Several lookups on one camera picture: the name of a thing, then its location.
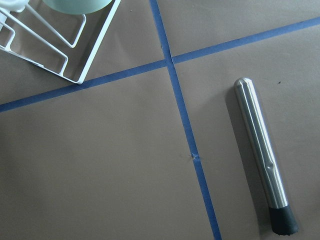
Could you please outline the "mint green cup on rack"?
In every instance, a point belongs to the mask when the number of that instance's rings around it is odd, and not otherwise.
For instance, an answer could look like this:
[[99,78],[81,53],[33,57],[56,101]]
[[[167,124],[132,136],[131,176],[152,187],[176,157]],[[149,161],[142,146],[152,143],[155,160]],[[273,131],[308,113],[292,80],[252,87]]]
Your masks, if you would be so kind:
[[90,14],[109,5],[111,0],[43,0],[51,9],[71,15]]

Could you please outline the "steel muddler black tip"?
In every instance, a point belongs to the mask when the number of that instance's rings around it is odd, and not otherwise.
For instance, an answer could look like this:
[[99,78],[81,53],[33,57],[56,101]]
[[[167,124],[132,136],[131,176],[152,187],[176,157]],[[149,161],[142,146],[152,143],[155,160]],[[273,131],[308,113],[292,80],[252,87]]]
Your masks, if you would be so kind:
[[272,231],[290,236],[299,231],[283,185],[277,159],[253,81],[242,77],[233,85],[265,192]]

